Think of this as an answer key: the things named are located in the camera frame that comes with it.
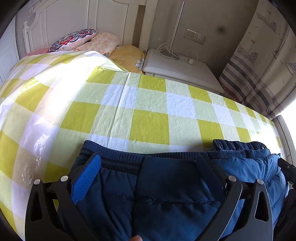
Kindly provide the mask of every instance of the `white wooden headboard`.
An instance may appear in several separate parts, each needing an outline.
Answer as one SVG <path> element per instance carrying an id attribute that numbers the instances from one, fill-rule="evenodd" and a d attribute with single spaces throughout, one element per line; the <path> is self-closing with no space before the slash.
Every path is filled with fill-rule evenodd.
<path id="1" fill-rule="evenodd" d="M 139 6 L 145 6 L 139 48 L 147 50 L 157 0 L 43 0 L 33 23 L 24 22 L 26 52 L 52 45 L 65 35 L 85 28 L 109 32 L 122 45 L 131 45 Z"/>

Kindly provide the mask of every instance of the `pillow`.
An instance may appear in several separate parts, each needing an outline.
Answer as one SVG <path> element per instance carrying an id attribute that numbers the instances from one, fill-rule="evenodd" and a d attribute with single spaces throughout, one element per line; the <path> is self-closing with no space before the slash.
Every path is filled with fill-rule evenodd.
<path id="1" fill-rule="evenodd" d="M 119 38 L 110 33 L 98 33 L 87 43 L 74 48 L 75 51 L 97 51 L 100 54 L 108 57 L 110 53 L 115 50 L 115 47 L 119 44 Z"/>
<path id="2" fill-rule="evenodd" d="M 83 29 L 77 32 L 68 34 L 67 36 L 56 41 L 49 47 L 48 53 L 56 51 L 72 50 L 85 42 L 89 41 L 96 35 L 96 30 L 92 28 Z"/>
<path id="3" fill-rule="evenodd" d="M 24 57 L 25 57 L 25 56 L 31 56 L 31 55 L 37 55 L 37 54 L 47 53 L 47 51 L 48 51 L 48 47 L 45 47 L 45 48 L 43 48 L 43 49 L 37 49 L 37 50 L 34 51 L 34 52 L 31 52 L 31 53 L 27 53 L 27 54 L 25 54 Z"/>
<path id="4" fill-rule="evenodd" d="M 143 51 L 132 45 L 116 47 L 108 57 L 129 72 L 143 74 L 145 55 Z"/>

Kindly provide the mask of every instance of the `curtain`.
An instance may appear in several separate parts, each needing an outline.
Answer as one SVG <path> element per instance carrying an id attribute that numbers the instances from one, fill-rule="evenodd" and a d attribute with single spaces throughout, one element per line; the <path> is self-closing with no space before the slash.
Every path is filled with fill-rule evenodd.
<path id="1" fill-rule="evenodd" d="M 273 119 L 294 100 L 295 72 L 295 34 L 268 0 L 260 0 L 219 78 L 224 95 Z"/>

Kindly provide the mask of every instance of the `navy blue pants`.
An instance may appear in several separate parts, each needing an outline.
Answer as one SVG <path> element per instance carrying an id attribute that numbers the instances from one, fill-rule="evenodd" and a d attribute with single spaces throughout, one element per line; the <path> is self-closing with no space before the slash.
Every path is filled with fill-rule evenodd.
<path id="1" fill-rule="evenodd" d="M 279 156 L 262 147 L 245 148 L 249 150 L 219 150 L 206 156 L 240 181 L 263 179 L 275 224 L 287 193 Z M 103 241 L 126 241 L 134 235 L 144 241 L 195 240 L 219 208 L 197 168 L 200 153 L 141 155 L 86 141 L 71 172 L 93 153 L 100 156 L 100 169 L 77 207 Z M 243 202 L 224 236 L 232 232 Z"/>

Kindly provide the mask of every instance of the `wall socket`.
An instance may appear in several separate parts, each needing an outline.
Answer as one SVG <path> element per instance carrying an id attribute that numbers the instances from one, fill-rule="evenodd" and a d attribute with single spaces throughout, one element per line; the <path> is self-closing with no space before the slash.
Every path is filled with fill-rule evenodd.
<path id="1" fill-rule="evenodd" d="M 191 29 L 186 29 L 184 38 L 190 39 L 190 40 L 192 40 L 192 41 L 194 41 L 196 43 L 199 43 L 199 44 L 203 45 L 204 42 L 205 42 L 206 36 L 203 35 L 203 34 L 200 34 L 198 32 L 195 32 L 195 31 L 193 31 Z"/>

